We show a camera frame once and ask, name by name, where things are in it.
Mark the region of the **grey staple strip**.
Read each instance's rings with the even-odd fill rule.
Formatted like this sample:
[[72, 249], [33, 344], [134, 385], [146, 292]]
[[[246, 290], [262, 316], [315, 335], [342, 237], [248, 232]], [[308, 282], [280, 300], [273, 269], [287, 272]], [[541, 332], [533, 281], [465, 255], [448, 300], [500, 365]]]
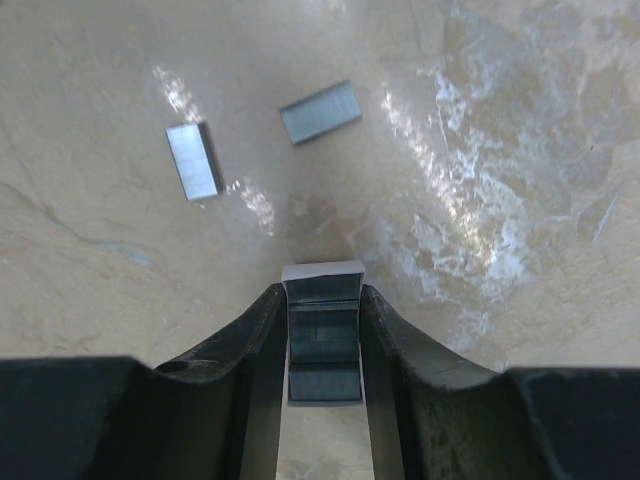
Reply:
[[186, 199], [195, 202], [221, 194], [222, 179], [206, 124], [174, 126], [166, 130], [166, 137]]
[[324, 88], [279, 109], [292, 145], [301, 145], [362, 118], [349, 80]]

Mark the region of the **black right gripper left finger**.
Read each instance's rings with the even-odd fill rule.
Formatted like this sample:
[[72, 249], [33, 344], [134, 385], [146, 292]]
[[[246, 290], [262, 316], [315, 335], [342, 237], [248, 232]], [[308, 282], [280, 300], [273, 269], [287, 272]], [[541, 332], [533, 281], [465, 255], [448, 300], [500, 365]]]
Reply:
[[5, 360], [5, 479], [272, 479], [286, 296], [151, 368], [131, 357]]

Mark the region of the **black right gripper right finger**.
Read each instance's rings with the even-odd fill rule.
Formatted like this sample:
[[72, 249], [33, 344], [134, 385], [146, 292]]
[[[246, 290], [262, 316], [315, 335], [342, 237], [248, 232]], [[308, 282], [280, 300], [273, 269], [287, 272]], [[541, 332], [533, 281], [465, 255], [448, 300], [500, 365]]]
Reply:
[[496, 373], [401, 317], [372, 286], [360, 340], [378, 479], [635, 479], [634, 368]]

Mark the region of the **grey staple tray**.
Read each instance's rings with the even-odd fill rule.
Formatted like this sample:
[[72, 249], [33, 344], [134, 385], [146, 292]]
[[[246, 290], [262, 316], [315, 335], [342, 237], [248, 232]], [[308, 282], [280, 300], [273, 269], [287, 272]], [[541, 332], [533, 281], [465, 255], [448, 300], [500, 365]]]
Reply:
[[361, 261], [283, 268], [291, 406], [344, 406], [363, 401], [359, 309]]

